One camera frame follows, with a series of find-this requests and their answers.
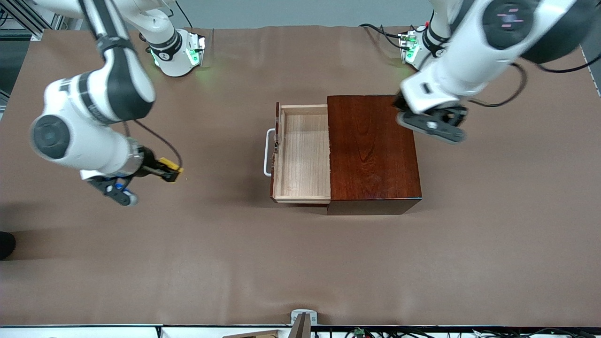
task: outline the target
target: brown table surface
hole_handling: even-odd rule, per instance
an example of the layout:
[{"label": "brown table surface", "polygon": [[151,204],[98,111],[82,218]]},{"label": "brown table surface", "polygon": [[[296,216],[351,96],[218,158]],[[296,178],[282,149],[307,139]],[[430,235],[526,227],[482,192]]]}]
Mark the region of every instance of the brown table surface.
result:
[{"label": "brown table surface", "polygon": [[[474,106],[464,143],[416,135],[424,200],[409,214],[329,217],[269,198],[261,166],[275,102],[394,94],[409,68],[362,28],[209,40],[205,69],[167,78],[135,39],[157,90],[144,121],[186,171],[175,185],[134,180],[133,208],[30,149],[45,86],[102,65],[87,32],[31,43],[0,122],[1,227],[18,244],[0,262],[2,324],[280,323],[295,308],[324,324],[601,324],[601,106],[586,70],[522,62],[523,95]],[[550,66],[581,62],[578,50]],[[517,85],[509,70],[478,97],[500,101]]]}]

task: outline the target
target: metal frame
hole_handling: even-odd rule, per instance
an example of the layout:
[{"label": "metal frame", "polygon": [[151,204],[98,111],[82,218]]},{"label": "metal frame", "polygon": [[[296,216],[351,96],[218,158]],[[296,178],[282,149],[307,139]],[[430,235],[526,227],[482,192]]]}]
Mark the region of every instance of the metal frame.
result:
[{"label": "metal frame", "polygon": [[0,31],[2,40],[39,41],[44,29],[60,29],[65,20],[62,15],[55,14],[49,23],[24,0],[0,0],[0,5],[24,28]]}]

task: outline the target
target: white drawer handle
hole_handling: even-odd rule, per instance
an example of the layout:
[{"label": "white drawer handle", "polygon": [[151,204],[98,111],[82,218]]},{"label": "white drawer handle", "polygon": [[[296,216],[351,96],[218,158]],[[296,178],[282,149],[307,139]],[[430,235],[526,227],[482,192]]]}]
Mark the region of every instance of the white drawer handle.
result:
[{"label": "white drawer handle", "polygon": [[271,128],[267,130],[265,134],[265,158],[263,159],[263,174],[267,177],[271,177],[271,173],[267,172],[267,152],[269,151],[269,134],[275,132],[275,128]]}]

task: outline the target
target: drawer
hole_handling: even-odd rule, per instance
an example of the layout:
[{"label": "drawer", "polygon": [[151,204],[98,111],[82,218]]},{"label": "drawer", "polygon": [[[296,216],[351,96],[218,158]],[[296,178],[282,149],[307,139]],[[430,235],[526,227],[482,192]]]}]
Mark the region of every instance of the drawer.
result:
[{"label": "drawer", "polygon": [[419,202],[413,132],[395,122],[393,101],[329,96],[327,105],[277,103],[263,168],[271,198],[324,205],[328,215],[397,215]]},{"label": "drawer", "polygon": [[277,203],[330,202],[328,106],[279,106],[271,197]]}]

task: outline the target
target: gray floor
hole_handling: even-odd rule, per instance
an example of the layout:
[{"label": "gray floor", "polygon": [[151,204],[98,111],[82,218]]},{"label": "gray floor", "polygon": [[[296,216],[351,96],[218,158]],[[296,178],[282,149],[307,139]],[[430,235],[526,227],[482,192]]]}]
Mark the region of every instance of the gray floor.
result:
[{"label": "gray floor", "polygon": [[[260,28],[264,26],[358,26],[362,23],[399,26],[421,24],[429,19],[427,0],[179,0],[197,28]],[[189,26],[176,5],[173,24]],[[25,57],[28,42],[0,41],[0,89],[10,92]],[[582,44],[589,60],[601,52],[601,23]],[[601,62],[591,67],[601,81]]]}]

